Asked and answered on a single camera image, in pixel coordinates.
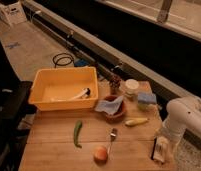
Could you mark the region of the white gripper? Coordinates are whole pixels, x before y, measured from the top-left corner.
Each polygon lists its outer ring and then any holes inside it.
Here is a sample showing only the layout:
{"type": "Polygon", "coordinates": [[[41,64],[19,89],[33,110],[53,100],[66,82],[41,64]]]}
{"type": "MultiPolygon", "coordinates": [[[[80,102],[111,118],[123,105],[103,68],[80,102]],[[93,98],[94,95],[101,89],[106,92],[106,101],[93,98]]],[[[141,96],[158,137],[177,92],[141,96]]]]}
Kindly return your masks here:
{"type": "Polygon", "coordinates": [[[164,154],[165,154],[165,162],[168,162],[174,155],[173,152],[173,142],[171,135],[168,131],[159,129],[156,133],[156,138],[161,137],[163,139],[163,147],[164,147],[164,154]]]}

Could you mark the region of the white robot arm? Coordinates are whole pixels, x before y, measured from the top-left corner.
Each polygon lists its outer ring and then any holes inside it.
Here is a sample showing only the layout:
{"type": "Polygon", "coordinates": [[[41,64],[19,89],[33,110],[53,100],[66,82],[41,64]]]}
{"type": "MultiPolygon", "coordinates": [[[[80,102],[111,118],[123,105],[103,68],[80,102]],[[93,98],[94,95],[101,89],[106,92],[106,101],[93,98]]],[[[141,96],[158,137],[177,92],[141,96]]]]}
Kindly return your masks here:
{"type": "Polygon", "coordinates": [[[201,139],[201,98],[187,96],[170,100],[166,106],[167,117],[156,132],[153,159],[165,163],[188,129],[201,139]]]}

